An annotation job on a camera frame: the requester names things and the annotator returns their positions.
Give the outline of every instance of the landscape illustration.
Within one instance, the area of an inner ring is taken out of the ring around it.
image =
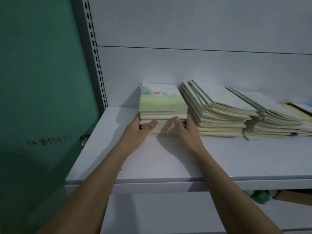
[[[142,84],[140,108],[187,109],[176,85]]]

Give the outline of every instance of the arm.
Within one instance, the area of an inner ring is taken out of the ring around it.
[[[174,123],[205,178],[227,233],[282,233],[210,156],[191,116],[186,129],[178,117]]]
[[[119,142],[38,234],[96,232],[121,166],[157,124],[153,120],[143,130],[139,130],[139,122],[137,115],[126,127]]]

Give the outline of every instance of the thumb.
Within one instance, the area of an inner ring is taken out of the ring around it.
[[[185,130],[184,126],[182,125],[182,122],[178,116],[174,117],[174,125],[178,130],[178,133],[180,134],[182,131]]]
[[[157,120],[152,120],[150,123],[148,123],[144,129],[142,130],[142,133],[147,136],[151,130],[153,130],[155,128],[155,126],[157,125],[158,121]]]

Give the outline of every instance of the green door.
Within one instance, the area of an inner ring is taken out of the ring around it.
[[[1,0],[0,17],[0,233],[33,233],[99,112],[69,0]]]

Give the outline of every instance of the hand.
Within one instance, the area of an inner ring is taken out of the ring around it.
[[[190,114],[188,114],[186,129],[182,125],[180,118],[177,116],[174,117],[174,125],[177,128],[179,137],[183,140],[190,153],[200,155],[207,152],[198,134],[197,126]]]
[[[128,155],[133,153],[145,140],[146,136],[157,125],[157,120],[152,120],[143,130],[139,129],[140,118],[139,113],[135,116],[132,122],[127,125],[119,142],[119,147],[125,150]]]

